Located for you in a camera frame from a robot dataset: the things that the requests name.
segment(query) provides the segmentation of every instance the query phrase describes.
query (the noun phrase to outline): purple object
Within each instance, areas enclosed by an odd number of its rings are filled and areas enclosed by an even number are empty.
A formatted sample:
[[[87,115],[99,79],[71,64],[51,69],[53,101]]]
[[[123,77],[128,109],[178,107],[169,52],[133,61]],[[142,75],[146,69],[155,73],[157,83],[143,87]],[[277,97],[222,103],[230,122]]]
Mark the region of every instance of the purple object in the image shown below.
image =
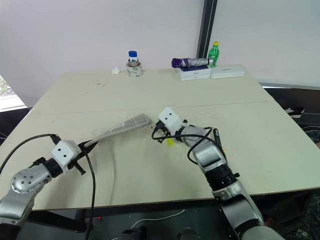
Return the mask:
[[[208,64],[208,58],[173,58],[171,61],[171,66],[173,68],[200,67]]]

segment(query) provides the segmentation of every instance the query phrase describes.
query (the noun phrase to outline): black cable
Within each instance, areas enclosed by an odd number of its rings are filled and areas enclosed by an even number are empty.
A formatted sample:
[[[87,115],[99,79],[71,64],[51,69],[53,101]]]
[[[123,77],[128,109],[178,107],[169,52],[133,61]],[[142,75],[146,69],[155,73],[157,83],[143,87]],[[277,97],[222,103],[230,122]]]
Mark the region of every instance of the black cable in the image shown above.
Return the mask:
[[[89,228],[88,228],[88,230],[86,232],[86,235],[85,235],[85,240],[88,240],[90,232],[91,232],[91,229],[92,229],[92,218],[94,217],[95,198],[96,198],[96,176],[95,176],[95,172],[94,172],[94,169],[92,167],[92,164],[91,164],[91,161],[90,161],[90,158],[89,158],[88,154],[84,150],[83,150],[83,153],[84,153],[84,155],[86,157],[86,160],[88,162],[88,165],[89,165],[89,168],[90,168],[90,171],[91,171],[91,175],[92,175],[91,213],[90,213],[90,219],[89,219]]]
[[[23,144],[33,140],[33,139],[38,139],[38,138],[43,138],[43,137],[52,137],[55,136],[55,134],[51,134],[51,133],[46,133],[46,134],[41,134],[41,135],[36,135],[36,136],[32,136],[29,137],[28,139],[20,142],[9,154],[8,156],[4,159],[2,165],[0,166],[0,175],[5,167],[5,165],[7,164],[7,162],[9,161],[10,157],[15,153],[15,151],[20,148]]]
[[[196,142],[188,151],[187,153],[187,157],[189,159],[190,162],[192,162],[193,164],[197,164],[196,161],[192,160],[191,157],[190,157],[190,154],[192,152],[193,149],[195,149],[196,146],[198,146],[203,140],[208,140],[210,141],[211,143],[213,143],[213,145],[215,145],[217,148],[219,148],[219,150],[222,152],[225,160],[227,161],[227,157],[226,157],[226,154],[224,152],[224,150],[222,149],[222,147],[220,147],[219,145],[217,145],[217,143],[209,136],[209,134],[211,133],[212,131],[212,127],[205,127],[204,129],[209,129],[209,131],[206,133],[206,135],[198,135],[198,134],[180,134],[180,135],[169,135],[169,136],[158,136],[158,137],[155,137],[155,133],[158,131],[157,128],[155,128],[151,134],[151,138],[153,140],[164,140],[164,139],[174,139],[174,138],[188,138],[188,137],[196,137],[196,138],[201,138],[198,142]]]

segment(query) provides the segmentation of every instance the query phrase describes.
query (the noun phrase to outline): white device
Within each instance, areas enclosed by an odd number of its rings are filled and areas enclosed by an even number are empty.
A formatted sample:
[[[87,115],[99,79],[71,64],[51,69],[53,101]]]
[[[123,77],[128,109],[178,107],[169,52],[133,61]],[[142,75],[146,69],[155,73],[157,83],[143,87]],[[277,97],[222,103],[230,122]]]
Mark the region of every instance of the white device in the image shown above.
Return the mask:
[[[245,75],[245,70],[239,65],[216,66],[211,68],[212,79],[234,78]]]

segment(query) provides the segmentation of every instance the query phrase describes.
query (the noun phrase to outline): blue bottle cap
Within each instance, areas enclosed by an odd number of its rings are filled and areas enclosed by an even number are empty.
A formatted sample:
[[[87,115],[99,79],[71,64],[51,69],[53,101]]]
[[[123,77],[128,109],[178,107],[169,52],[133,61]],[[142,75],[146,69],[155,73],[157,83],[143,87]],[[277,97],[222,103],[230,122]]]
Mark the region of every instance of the blue bottle cap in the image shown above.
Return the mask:
[[[132,58],[134,58],[134,57],[137,57],[138,55],[137,55],[137,52],[136,51],[129,51],[129,57],[132,57]]]

